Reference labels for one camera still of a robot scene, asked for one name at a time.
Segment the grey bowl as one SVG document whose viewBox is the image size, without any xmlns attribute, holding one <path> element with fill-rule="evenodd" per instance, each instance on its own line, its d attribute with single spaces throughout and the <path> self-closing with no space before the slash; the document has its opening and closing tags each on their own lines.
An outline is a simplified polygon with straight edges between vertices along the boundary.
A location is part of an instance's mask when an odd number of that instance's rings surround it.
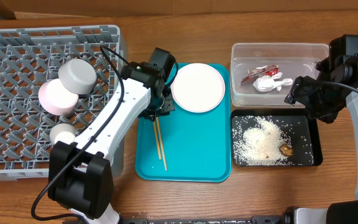
<svg viewBox="0 0 358 224">
<path fill-rule="evenodd" d="M 96 71 L 88 62 L 74 58 L 64 63 L 58 70 L 62 85 L 72 93 L 86 95 L 96 83 Z"/>
</svg>

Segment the white round plate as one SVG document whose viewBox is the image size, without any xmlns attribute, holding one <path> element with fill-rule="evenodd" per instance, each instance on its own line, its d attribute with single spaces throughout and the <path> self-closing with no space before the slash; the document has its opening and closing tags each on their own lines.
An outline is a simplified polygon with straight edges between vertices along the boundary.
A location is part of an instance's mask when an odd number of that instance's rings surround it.
<svg viewBox="0 0 358 224">
<path fill-rule="evenodd" d="M 171 91 L 175 103 L 192 113 L 205 113 L 217 107 L 226 92 L 217 69 L 205 63 L 191 63 L 178 70 Z"/>
</svg>

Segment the wooden chopstick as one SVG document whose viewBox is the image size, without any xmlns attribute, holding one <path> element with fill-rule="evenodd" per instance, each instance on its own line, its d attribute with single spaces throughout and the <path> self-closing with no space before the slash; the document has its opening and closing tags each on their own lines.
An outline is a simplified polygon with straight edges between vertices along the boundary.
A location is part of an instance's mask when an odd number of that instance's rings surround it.
<svg viewBox="0 0 358 224">
<path fill-rule="evenodd" d="M 160 129 L 160 122 L 159 122 L 159 118 L 156 117 L 156 123 L 157 123 L 157 133 L 158 133 L 158 140 L 160 142 L 160 150 L 161 150 L 161 156 L 162 156 L 162 161 L 163 161 L 163 166 L 164 166 L 164 170 L 167 171 L 167 162 L 166 162 L 166 158 L 165 158 L 165 149 L 164 149 L 164 145 L 163 145 L 163 139 L 162 139 L 162 132 Z"/>
<path fill-rule="evenodd" d="M 162 159 L 162 156 L 161 156 L 161 150 L 160 150 L 160 142 L 159 142 L 159 140 L 158 140 L 157 123 L 156 123 L 156 121 L 153 121 L 153 127 L 154 127 L 155 142 L 156 142 L 156 146 L 157 146 L 158 159 L 161 160 L 161 159 Z"/>
</svg>

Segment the small white cup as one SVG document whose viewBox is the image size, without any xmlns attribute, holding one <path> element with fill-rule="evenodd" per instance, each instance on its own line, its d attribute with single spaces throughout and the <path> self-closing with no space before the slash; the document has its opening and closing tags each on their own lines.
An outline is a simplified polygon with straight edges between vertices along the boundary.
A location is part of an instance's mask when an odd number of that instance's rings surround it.
<svg viewBox="0 0 358 224">
<path fill-rule="evenodd" d="M 66 123 L 57 124 L 51 129 L 49 136 L 52 144 L 59 141 L 70 144 L 75 139 L 75 128 Z"/>
</svg>

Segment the pink bowl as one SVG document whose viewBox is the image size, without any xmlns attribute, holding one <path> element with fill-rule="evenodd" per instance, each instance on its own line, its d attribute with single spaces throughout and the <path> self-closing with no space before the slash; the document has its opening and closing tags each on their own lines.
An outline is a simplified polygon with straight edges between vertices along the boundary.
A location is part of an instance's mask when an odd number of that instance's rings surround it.
<svg viewBox="0 0 358 224">
<path fill-rule="evenodd" d="M 59 116 L 70 114 L 79 100 L 79 96 L 68 91 L 58 78 L 44 83 L 38 96 L 46 111 Z"/>
</svg>

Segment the red snack wrapper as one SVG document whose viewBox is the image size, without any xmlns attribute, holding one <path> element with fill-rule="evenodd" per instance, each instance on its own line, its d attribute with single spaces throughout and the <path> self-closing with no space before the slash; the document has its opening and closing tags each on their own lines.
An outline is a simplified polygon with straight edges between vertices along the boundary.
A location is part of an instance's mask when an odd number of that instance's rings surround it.
<svg viewBox="0 0 358 224">
<path fill-rule="evenodd" d="M 241 80 L 241 83 L 251 80 L 254 77 L 259 77 L 264 75 L 272 77 L 278 73 L 278 69 L 279 69 L 278 65 L 264 65 L 262 67 L 257 67 L 253 70 L 248 70 L 248 75 Z"/>
</svg>

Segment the brown food piece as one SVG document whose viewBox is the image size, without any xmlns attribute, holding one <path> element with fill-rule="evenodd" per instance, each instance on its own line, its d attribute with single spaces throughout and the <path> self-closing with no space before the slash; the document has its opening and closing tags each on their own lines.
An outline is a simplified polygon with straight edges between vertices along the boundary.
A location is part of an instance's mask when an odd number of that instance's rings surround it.
<svg viewBox="0 0 358 224">
<path fill-rule="evenodd" d="M 279 147 L 279 151 L 286 157 L 291 157 L 293 155 L 293 148 L 290 147 L 288 144 L 282 144 Z"/>
</svg>

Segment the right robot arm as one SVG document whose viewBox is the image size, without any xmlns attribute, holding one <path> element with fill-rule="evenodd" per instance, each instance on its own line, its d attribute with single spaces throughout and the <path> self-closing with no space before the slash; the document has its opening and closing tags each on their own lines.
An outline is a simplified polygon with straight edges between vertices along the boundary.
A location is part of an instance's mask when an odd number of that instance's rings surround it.
<svg viewBox="0 0 358 224">
<path fill-rule="evenodd" d="M 358 35 L 344 34 L 329 43 L 329 55 L 316 65 L 319 75 L 297 77 L 285 102 L 304 105 L 311 119 L 332 123 L 347 108 L 352 118 L 357 156 L 355 200 L 328 208 L 290 207 L 283 223 L 358 223 Z"/>
</svg>

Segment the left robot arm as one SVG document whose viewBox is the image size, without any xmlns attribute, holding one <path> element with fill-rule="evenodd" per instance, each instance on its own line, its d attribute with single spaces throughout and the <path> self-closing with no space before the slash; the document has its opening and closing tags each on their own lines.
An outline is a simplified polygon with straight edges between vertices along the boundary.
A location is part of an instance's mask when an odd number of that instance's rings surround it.
<svg viewBox="0 0 358 224">
<path fill-rule="evenodd" d="M 136 118 L 156 121 L 175 109 L 170 73 L 175 57 L 156 48 L 148 62 L 126 62 L 116 70 L 119 81 L 112 98 L 94 121 L 69 143 L 57 141 L 50 151 L 48 184 L 31 208 L 34 219 L 40 199 L 70 210 L 53 219 L 75 217 L 77 223 L 119 223 L 111 205 L 113 176 L 123 167 L 122 140 Z"/>
</svg>

